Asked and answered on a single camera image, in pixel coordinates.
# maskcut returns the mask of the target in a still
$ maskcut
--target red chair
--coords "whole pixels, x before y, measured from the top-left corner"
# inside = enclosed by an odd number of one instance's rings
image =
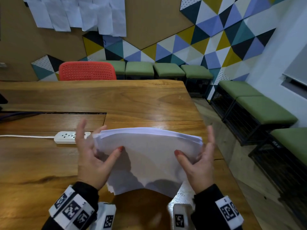
[[[60,81],[116,80],[114,67],[107,62],[71,61],[59,67]]]

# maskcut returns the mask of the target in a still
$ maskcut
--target power strip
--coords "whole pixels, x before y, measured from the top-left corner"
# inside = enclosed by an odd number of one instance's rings
[[[86,139],[91,133],[89,131],[84,132],[84,139]],[[54,142],[57,144],[76,144],[75,131],[60,131],[54,137]]]

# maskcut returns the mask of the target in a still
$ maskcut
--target black sleeve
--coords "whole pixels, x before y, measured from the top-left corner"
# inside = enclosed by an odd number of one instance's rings
[[[191,219],[197,230],[229,230],[226,220],[215,204],[215,201],[223,197],[216,184],[194,196],[195,212],[191,215]],[[237,227],[236,230],[242,230],[242,227]]]
[[[84,182],[76,182],[72,187],[76,193],[81,195],[88,203],[94,208],[94,213],[91,215],[90,219],[87,221],[84,229],[87,229],[89,225],[96,219],[96,213],[98,210],[98,191],[91,185]],[[44,224],[42,230],[63,230],[60,225],[51,217],[48,218]]]

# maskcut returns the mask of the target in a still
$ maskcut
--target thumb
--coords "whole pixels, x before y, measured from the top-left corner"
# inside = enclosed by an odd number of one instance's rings
[[[183,168],[183,170],[189,174],[192,171],[193,165],[191,164],[191,162],[189,161],[189,159],[186,157],[186,155],[180,151],[180,150],[175,150],[174,154],[177,158],[177,161],[179,162],[179,164],[181,165],[181,167]]]
[[[124,149],[124,146],[118,147],[115,149],[110,156],[107,158],[107,160],[103,163],[103,166],[105,167],[107,173],[110,173],[113,166],[115,165],[117,159],[120,157],[122,150]]]

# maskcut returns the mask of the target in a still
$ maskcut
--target upholstered bench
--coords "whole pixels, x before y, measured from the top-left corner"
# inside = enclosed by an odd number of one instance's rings
[[[220,81],[209,104],[224,121],[235,100],[242,96],[263,96],[263,94],[244,81]]]
[[[154,64],[156,79],[183,80],[185,72],[174,63],[156,63]]]
[[[102,60],[113,65],[117,80],[125,80],[126,62],[120,60]]]
[[[148,80],[154,78],[153,64],[150,62],[129,61],[126,65],[127,80]]]
[[[208,69],[200,65],[181,65],[185,72],[185,87],[191,97],[205,97],[213,75]]]
[[[306,139],[307,127],[276,129],[249,154],[294,213],[307,206],[304,201],[307,195]]]
[[[241,145],[258,144],[274,129],[297,121],[289,111],[265,96],[238,97],[224,118]]]

